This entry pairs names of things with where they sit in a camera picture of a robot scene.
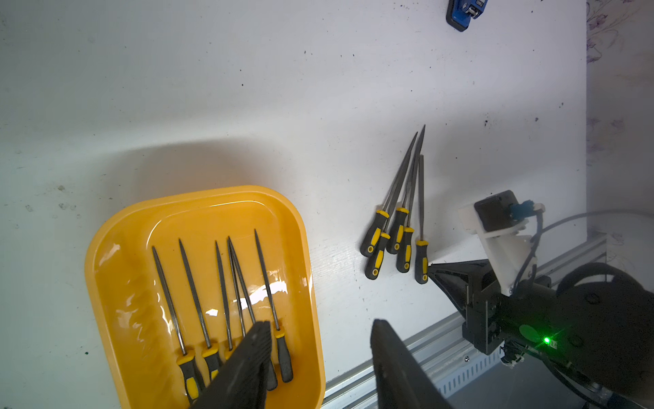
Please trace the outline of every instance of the floral pattern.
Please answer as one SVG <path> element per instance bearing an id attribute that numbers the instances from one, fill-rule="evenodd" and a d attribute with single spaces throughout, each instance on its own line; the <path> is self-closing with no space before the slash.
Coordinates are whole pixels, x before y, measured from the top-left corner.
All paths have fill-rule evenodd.
<path id="1" fill-rule="evenodd" d="M 586 63 L 602 57 L 602 51 L 622 46 L 619 28 L 640 9 L 641 0 L 590 0 L 586 3 Z"/>
<path id="2" fill-rule="evenodd" d="M 586 118 L 586 165 L 591 167 L 613 153 L 625 132 L 625 120 L 603 122 L 599 118 Z"/>

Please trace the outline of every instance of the white table surface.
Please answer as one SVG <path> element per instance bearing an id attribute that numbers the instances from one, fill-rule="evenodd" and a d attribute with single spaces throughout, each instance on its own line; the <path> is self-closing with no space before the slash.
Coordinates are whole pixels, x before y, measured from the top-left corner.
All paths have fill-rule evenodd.
<path id="1" fill-rule="evenodd" d="M 584 3 L 493 0 L 465 33 L 446 7 L 2 2 L 0 406 L 119 406 L 83 260 L 141 200 L 244 184 L 290 199 L 327 380 L 370 358 L 374 318 L 405 338 L 454 311 L 393 258 L 367 280 L 358 253 L 422 124 L 431 261 L 484 257 L 456 209 L 491 193 L 545 203 L 546 224 L 584 211 Z M 585 239 L 583 221 L 557 230 L 541 261 Z"/>

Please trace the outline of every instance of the tray rim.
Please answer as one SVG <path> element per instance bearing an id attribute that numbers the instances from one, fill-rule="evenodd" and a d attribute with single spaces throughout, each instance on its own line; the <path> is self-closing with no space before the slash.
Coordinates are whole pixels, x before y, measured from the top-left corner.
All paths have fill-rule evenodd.
<path id="1" fill-rule="evenodd" d="M 95 280 L 94 274 L 94 260 L 97 255 L 97 250 L 107 235 L 109 230 L 111 230 L 118 222 L 120 222 L 125 217 L 141 211 L 144 209 L 157 207 L 161 205 L 167 205 L 172 203 L 186 202 L 195 199 L 207 198 L 211 196 L 223 196 L 226 194 L 234 193 L 260 193 L 268 196 L 272 196 L 278 199 L 282 204 L 284 204 L 293 214 L 298 227 L 300 228 L 300 239 L 302 241 L 302 252 L 304 254 L 304 263 L 307 282 L 312 283 L 309 285 L 309 299 L 311 301 L 311 317 L 313 319 L 313 328 L 314 328 L 314 337 L 316 339 L 316 348 L 318 355 L 318 374 L 320 375 L 320 393 L 319 400 L 316 403 L 316 408 L 320 408 L 322 401 L 324 399 L 326 380 L 325 380 L 325 369 L 324 369 L 324 357 L 322 355 L 322 340 L 320 339 L 320 328 L 318 327 L 318 310 L 316 307 L 316 294 L 313 288 L 313 278 L 311 271 L 311 260 L 309 258 L 309 243 L 307 241 L 307 231 L 300 216 L 300 212 L 295 208 L 293 203 L 284 197 L 281 193 L 276 192 L 272 189 L 254 186 L 254 185 L 245 185 L 245 186 L 236 186 L 236 187 L 227 187 L 227 188 L 217 188 L 209 190 L 199 190 L 196 192 L 176 194 L 172 196 L 166 196 L 163 198 L 145 200 L 143 202 L 138 202 L 136 204 L 127 206 L 123 210 L 119 211 L 115 215 L 109 218 L 100 229 L 95 233 L 91 243 L 88 246 L 86 251 L 86 257 L 84 259 L 84 278 L 86 279 L 86 289 L 88 290 L 89 298 L 91 300 L 91 307 L 93 308 L 93 314 L 95 321 L 97 323 L 97 329 L 100 333 L 100 339 L 102 340 L 102 346 L 105 350 L 105 355 L 107 357 L 107 363 L 109 364 L 109 370 L 111 371 L 111 377 L 114 380 L 114 385 L 116 386 L 116 392 L 118 393 L 118 400 L 123 409 L 132 409 L 132 406 L 129 402 L 127 391 L 125 390 L 125 385 L 120 374 L 120 369 L 118 368 L 118 362 L 116 359 L 116 354 L 114 352 L 113 343 L 111 342 L 111 337 L 109 336 L 109 325 L 103 314 L 102 305 L 100 302 L 100 293 L 97 288 L 97 282 Z"/>

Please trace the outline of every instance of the black cable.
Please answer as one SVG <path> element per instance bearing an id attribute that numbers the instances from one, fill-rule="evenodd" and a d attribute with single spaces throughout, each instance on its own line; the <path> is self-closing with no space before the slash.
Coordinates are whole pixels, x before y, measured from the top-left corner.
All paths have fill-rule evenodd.
<path id="1" fill-rule="evenodd" d="M 536 281 L 536 271 L 537 271 L 536 263 L 534 263 L 532 265 L 532 276 L 529 279 L 529 290 L 528 291 L 531 291 L 531 289 L 534 288 L 534 282 Z"/>
<path id="2" fill-rule="evenodd" d="M 532 237 L 532 241 L 534 242 L 532 244 L 531 251 L 529 251 L 529 254 L 527 255 L 525 262 L 523 263 L 523 266 L 520 267 L 520 270 L 518 271 L 518 275 L 515 276 L 515 281 L 513 282 L 513 290 L 518 288 L 518 283 L 520 282 L 520 279 L 523 277 L 523 274 L 525 273 L 525 270 L 527 269 L 527 266 L 529 265 L 529 262 L 531 261 L 532 258 L 534 258 L 534 255 L 536 255 L 536 249 L 538 248 L 538 245 L 540 244 L 540 236 L 543 234 L 543 211 L 537 211 L 536 212 L 536 234 L 534 234 L 534 237 Z"/>
<path id="3" fill-rule="evenodd" d="M 517 342 L 515 342 L 513 340 L 505 341 L 504 342 L 504 347 L 507 346 L 507 343 L 510 343 L 509 347 L 515 347 L 517 349 L 520 349 L 523 353 L 531 355 L 532 357 L 534 357 L 536 359 L 540 359 L 540 354 L 538 352 L 534 352 L 534 351 L 530 350 L 529 348 L 527 348 L 525 346 L 522 346 L 521 344 L 518 344 Z"/>
<path id="4" fill-rule="evenodd" d="M 589 211 L 586 213 L 580 213 L 578 215 L 566 217 L 565 219 L 561 219 L 556 223 L 552 223 L 549 226 L 545 227 L 541 234 L 552 230 L 554 227 L 558 227 L 562 225 L 563 223 L 567 223 L 572 220 L 580 219 L 582 217 L 592 217 L 592 216 L 600 216 L 600 215 L 635 215 L 635 216 L 642 216 L 642 217 L 647 217 L 649 219 L 654 219 L 654 214 L 647 212 L 647 211 L 642 211 L 642 210 L 633 210 L 633 209 L 607 209 L 607 210 L 596 210 L 596 211 Z"/>
<path id="5" fill-rule="evenodd" d="M 564 223 L 581 219 L 583 217 L 592 217 L 592 216 L 601 216 L 601 215 L 635 215 L 635 216 L 642 216 L 642 217 L 647 217 L 648 219 L 654 219 L 654 214 L 643 211 L 643 210 L 635 210 L 635 209 L 607 209 L 607 210 L 596 210 L 596 211 L 588 211 L 586 213 L 579 213 L 578 215 L 573 215 L 570 217 L 566 217 L 565 219 L 561 219 L 558 222 L 552 223 L 549 226 L 542 228 L 542 217 L 543 213 L 538 212 L 536 213 L 536 220 L 538 222 L 538 217 L 541 217 L 541 229 L 536 229 L 536 234 L 534 234 L 534 237 L 531 238 L 531 242 L 533 243 L 532 249 L 527 255 L 525 262 L 523 263 L 522 267 L 520 268 L 520 271 L 518 271 L 518 275 L 515 277 L 515 281 L 513 282 L 513 288 L 516 289 L 518 286 L 518 283 L 520 282 L 520 279 L 522 278 L 523 274 L 525 273 L 525 270 L 527 269 L 527 266 L 529 265 L 529 262 L 531 261 L 532 257 L 536 255 L 536 249 L 538 248 L 538 245 L 540 244 L 540 236 L 543 235 L 543 233 L 548 232 L 552 230 L 554 227 L 558 227 Z"/>
<path id="6" fill-rule="evenodd" d="M 578 397 L 582 398 L 582 399 L 585 400 L 586 402 L 588 402 L 588 403 L 590 403 L 590 404 L 592 404 L 592 405 L 594 405 L 594 406 L 597 406 L 599 409 L 608 409 L 608 407 L 607 407 L 606 405 L 603 405 L 603 404 L 597 402 L 597 401 L 594 400 L 593 398 L 591 398 L 591 397 L 587 396 L 586 394 L 584 394 L 583 392 L 581 392 L 581 391 L 580 391 L 579 389 L 577 389 L 574 385 L 572 385 L 572 384 L 571 384 L 571 383 L 566 379 L 566 377 L 563 376 L 563 374 L 562 374 L 558 369 L 556 369 L 556 368 L 554 367 L 554 365 L 553 365 L 552 362 L 549 360 L 549 358 L 547 357 L 547 355 L 546 355 L 545 353 L 542 353 L 542 352 L 541 352 L 541 361 L 543 361 L 543 364 L 545 364 L 545 366 L 547 367 L 547 369 L 549 369 L 549 371 L 552 372 L 552 375 L 554 375 L 554 377 L 556 377 L 556 379 L 558 379 L 558 380 L 559 380 L 561 383 L 563 383 L 563 384 L 564 384 L 564 385 L 565 385 L 569 390 L 571 390 L 572 393 L 574 393 L 574 394 L 577 395 Z"/>

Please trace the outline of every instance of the blue object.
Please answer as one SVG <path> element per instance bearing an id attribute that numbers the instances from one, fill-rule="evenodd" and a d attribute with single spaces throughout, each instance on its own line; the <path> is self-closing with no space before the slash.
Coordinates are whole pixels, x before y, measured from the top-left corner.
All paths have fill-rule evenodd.
<path id="1" fill-rule="evenodd" d="M 450 0 L 445 19 L 459 31 L 465 31 L 470 19 L 481 16 L 488 0 Z"/>
<path id="2" fill-rule="evenodd" d="M 521 204 L 511 205 L 509 212 L 511 213 L 511 218 L 515 221 L 522 221 L 527 217 L 536 216 L 534 201 L 527 200 Z"/>

